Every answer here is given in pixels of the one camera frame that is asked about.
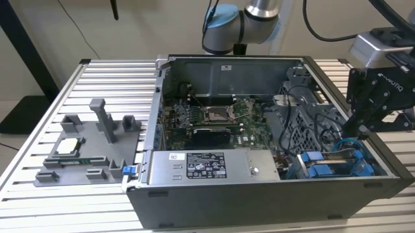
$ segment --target small circuit board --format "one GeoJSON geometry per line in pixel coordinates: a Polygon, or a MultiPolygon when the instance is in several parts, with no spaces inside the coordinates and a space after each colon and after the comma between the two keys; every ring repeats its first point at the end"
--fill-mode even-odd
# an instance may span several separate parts
{"type": "Polygon", "coordinates": [[[169,150],[251,148],[277,152],[255,99],[237,98],[226,106],[190,105],[179,100],[163,112],[169,150]]]}

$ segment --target white label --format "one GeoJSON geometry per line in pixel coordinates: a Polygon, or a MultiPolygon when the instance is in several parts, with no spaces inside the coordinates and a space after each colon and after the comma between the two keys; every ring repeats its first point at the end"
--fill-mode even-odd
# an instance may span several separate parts
{"type": "Polygon", "coordinates": [[[185,160],[185,153],[171,153],[169,159],[170,160],[185,160]]]}
{"type": "Polygon", "coordinates": [[[221,69],[222,70],[233,70],[233,66],[222,66],[221,69]]]}

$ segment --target open computer chassis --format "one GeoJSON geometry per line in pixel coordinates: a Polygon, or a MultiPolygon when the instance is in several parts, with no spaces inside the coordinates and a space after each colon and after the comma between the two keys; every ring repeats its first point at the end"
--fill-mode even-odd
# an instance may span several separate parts
{"type": "Polygon", "coordinates": [[[414,177],[379,139],[342,138],[349,105],[310,57],[170,55],[138,173],[150,229],[346,219],[414,177]]]}

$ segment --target aluminum extrusion table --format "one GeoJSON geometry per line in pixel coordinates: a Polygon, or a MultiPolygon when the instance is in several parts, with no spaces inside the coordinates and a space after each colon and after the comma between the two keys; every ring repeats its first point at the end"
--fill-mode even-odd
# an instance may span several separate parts
{"type": "MultiPolygon", "coordinates": [[[[317,60],[341,92],[346,94],[351,66],[338,60],[317,60]]],[[[157,76],[155,61],[93,60],[81,64],[44,118],[0,177],[0,232],[153,232],[142,227],[121,184],[35,187],[35,175],[63,130],[66,114],[97,120],[93,98],[106,98],[115,120],[135,115],[142,120],[137,161],[143,141],[157,76]]],[[[381,133],[381,138],[415,175],[415,133],[381,133]]],[[[415,232],[415,185],[394,198],[375,200],[349,220],[263,226],[193,229],[193,233],[398,233],[415,232]]]]}

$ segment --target blue latch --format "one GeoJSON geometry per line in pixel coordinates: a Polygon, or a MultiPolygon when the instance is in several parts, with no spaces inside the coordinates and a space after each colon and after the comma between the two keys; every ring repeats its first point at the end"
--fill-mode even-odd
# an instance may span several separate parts
{"type": "Polygon", "coordinates": [[[126,166],[123,168],[123,176],[134,176],[137,174],[137,166],[126,166]]]}
{"type": "Polygon", "coordinates": [[[327,164],[313,165],[307,171],[311,178],[334,175],[327,164]]]}
{"type": "Polygon", "coordinates": [[[309,161],[321,161],[325,160],[325,157],[322,155],[322,152],[319,151],[306,151],[302,155],[301,155],[305,163],[307,163],[309,161]]]}

